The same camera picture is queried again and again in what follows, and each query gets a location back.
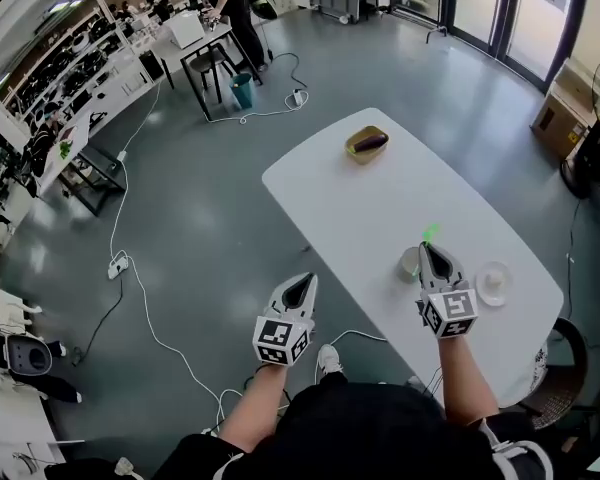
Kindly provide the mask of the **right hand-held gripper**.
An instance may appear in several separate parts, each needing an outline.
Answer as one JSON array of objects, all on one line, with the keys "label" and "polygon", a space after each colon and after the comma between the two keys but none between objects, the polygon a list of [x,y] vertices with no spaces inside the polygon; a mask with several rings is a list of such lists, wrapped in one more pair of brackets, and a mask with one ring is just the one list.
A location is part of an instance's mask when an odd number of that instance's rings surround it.
[{"label": "right hand-held gripper", "polygon": [[467,334],[478,318],[476,291],[460,262],[431,242],[418,247],[421,298],[416,302],[423,325],[438,340]]}]

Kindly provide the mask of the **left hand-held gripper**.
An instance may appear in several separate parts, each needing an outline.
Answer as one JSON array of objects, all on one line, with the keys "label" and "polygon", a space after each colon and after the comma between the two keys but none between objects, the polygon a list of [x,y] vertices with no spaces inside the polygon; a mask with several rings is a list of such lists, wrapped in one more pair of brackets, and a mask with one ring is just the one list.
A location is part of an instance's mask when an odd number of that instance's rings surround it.
[{"label": "left hand-held gripper", "polygon": [[259,361],[289,367],[307,350],[315,327],[317,289],[316,274],[298,274],[274,289],[252,337]]}]

